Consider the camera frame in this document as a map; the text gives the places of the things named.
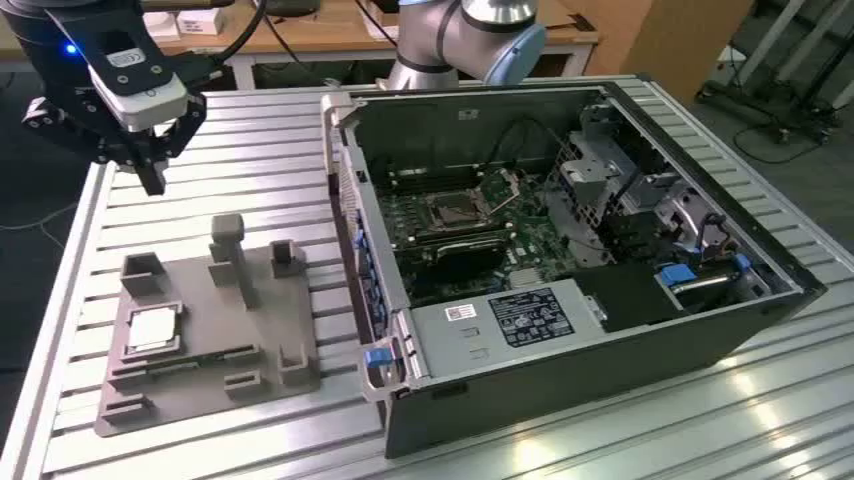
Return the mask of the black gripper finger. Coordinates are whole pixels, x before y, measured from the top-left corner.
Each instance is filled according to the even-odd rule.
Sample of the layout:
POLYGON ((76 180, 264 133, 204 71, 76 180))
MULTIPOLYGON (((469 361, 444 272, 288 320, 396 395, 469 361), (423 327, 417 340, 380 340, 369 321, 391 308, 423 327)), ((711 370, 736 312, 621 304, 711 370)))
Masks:
POLYGON ((133 173, 148 195, 153 194, 153 133, 129 132, 92 102, 62 109, 45 96, 34 98, 22 117, 22 127, 41 139, 98 165, 114 163, 133 173))
POLYGON ((206 98, 201 93, 188 96, 186 111, 176 118, 162 133, 154 136, 154 150, 152 167, 154 171, 154 183, 149 187, 150 195, 161 195, 165 190, 162 171, 166 160, 176 158, 184 151, 206 118, 206 98))

